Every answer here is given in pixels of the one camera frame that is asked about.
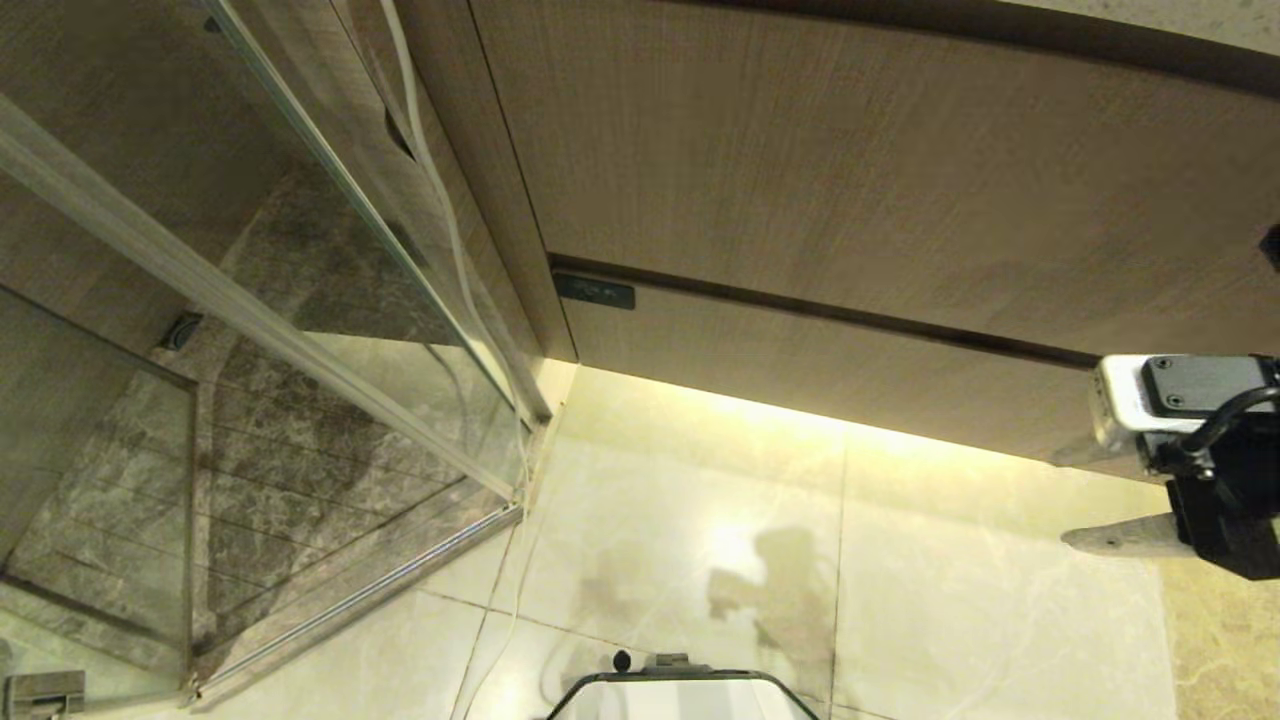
shower floor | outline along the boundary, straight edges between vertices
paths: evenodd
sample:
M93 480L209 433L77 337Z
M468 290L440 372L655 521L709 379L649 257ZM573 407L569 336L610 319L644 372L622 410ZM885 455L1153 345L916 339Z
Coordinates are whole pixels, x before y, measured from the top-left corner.
M421 309L417 291L370 240L332 182L306 168L284 178L221 268L303 331L428 347L451 368L415 374L426 386L426 407L415 410L430 413L436 429L476 455L500 451L512 434L509 409L497 393L477 392L475 383L486 380L470 370L452 331ZM237 641L246 630L355 564L388 553L407 560L426 547L406 542L444 539L504 505L216 319L205 319L180 351L156 351L152 360L198 382L191 650L201 675L242 655ZM122 632L109 641L86 632L77 642L150 669L186 651L174 646L178 633L151 626L155 601L145 582L186 561L148 536L160 524L172 533L184 500L155 491L163 483L146 474L157 465L137 460L147 448L136 433L125 441L119 432L163 430L164 407L140 392L131 387L118 401L79 470L45 509L41 532L23 541L9 566L38 575L33 585L55 588L55 610L44 602L40 611L60 619L45 626L74 625L70 618L87 611ZM434 534L410 532L421 528ZM92 542L87 533L106 539ZM74 582L41 570L50 557L74 568ZM28 614L38 615L35 605ZM169 657L161 660L161 651Z

